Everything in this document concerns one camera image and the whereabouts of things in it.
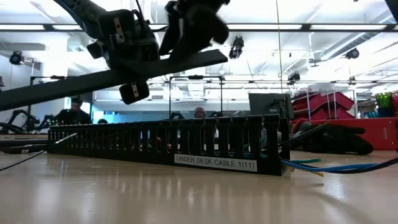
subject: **blue cable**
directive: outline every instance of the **blue cable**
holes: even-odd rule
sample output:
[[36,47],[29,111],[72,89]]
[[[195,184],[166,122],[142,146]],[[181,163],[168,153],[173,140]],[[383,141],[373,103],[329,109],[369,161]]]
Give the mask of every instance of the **blue cable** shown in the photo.
[[347,165],[347,166],[336,166],[336,167],[325,167],[325,168],[310,168],[310,167],[305,167],[300,164],[296,164],[294,162],[289,162],[282,160],[282,163],[294,168],[310,171],[310,172],[333,172],[333,171],[339,171],[339,170],[350,170],[350,169],[365,169],[371,166],[375,166],[378,164],[353,164],[353,165]]

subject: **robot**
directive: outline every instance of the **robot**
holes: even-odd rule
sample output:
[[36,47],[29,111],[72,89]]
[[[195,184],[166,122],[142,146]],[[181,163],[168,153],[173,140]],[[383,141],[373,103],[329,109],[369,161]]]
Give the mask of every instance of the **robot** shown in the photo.
[[[140,8],[108,12],[90,0],[54,1],[97,40],[87,49],[93,58],[103,57],[110,70],[4,91],[0,111],[116,85],[122,85],[123,102],[131,104],[149,96],[146,81],[150,78],[228,61],[219,50],[201,51],[211,40],[223,44],[228,38],[228,27],[217,12],[229,0],[170,1],[165,7],[169,24],[160,48]],[[160,60],[168,54],[168,59]]]

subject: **label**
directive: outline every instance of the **label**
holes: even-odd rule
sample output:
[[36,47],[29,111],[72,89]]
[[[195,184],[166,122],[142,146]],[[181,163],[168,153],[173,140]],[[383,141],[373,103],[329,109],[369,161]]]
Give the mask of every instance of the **label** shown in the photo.
[[198,167],[257,172],[257,161],[174,154],[174,163]]

